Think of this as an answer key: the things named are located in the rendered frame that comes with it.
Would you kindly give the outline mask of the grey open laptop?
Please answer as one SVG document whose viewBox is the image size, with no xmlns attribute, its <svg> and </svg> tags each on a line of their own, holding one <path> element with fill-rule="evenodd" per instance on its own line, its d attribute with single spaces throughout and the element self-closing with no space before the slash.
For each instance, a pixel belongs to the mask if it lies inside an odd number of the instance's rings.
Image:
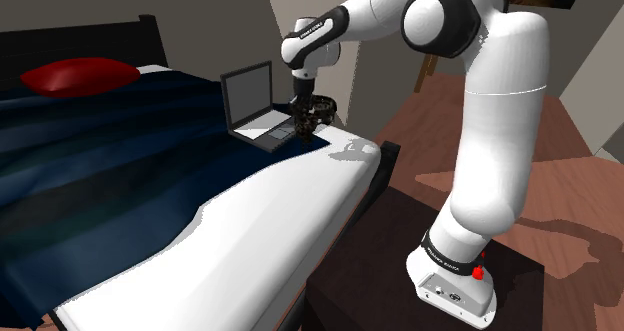
<svg viewBox="0 0 624 331">
<path fill-rule="evenodd" d="M 295 136 L 293 117 L 273 104 L 270 60 L 222 74 L 221 88 L 231 136 L 267 152 Z"/>
</svg>

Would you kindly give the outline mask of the dark robot stand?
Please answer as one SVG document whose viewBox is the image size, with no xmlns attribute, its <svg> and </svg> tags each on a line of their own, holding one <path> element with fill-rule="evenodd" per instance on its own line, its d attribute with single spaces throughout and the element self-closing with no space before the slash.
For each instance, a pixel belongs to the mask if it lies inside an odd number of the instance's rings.
<svg viewBox="0 0 624 331">
<path fill-rule="evenodd" d="M 478 331 L 421 301 L 406 258 L 435 209 L 388 188 L 306 283 L 301 331 Z M 498 307 L 483 331 L 542 331 L 544 268 L 496 242 L 485 249 Z"/>
</svg>

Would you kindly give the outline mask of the dark blue blanket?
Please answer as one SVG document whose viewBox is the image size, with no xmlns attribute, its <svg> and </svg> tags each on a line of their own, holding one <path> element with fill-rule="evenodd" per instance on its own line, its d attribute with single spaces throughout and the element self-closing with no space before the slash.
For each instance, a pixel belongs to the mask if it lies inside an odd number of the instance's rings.
<svg viewBox="0 0 624 331">
<path fill-rule="evenodd" d="M 164 249 L 204 202 L 306 152 L 231 136 L 220 84 L 177 71 L 89 97 L 0 91 L 0 327 L 39 326 Z"/>
</svg>

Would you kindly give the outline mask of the red pillow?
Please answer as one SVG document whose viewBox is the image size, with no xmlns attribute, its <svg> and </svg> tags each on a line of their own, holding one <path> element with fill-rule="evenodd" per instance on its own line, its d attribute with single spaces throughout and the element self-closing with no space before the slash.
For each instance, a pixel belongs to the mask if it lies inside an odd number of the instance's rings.
<svg viewBox="0 0 624 331">
<path fill-rule="evenodd" d="M 50 98 L 98 95 L 137 81 L 140 71 L 129 64 L 101 57 L 53 62 L 23 73 L 21 82 Z"/>
</svg>

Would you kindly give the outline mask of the bed with black frame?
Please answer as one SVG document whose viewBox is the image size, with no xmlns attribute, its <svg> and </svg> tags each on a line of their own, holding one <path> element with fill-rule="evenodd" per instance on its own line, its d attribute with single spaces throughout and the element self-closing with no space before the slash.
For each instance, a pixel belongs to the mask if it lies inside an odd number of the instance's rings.
<svg viewBox="0 0 624 331">
<path fill-rule="evenodd" d="M 270 329 L 383 157 L 373 142 L 322 126 L 306 153 L 204 202 L 164 249 L 51 311 L 70 331 Z"/>
</svg>

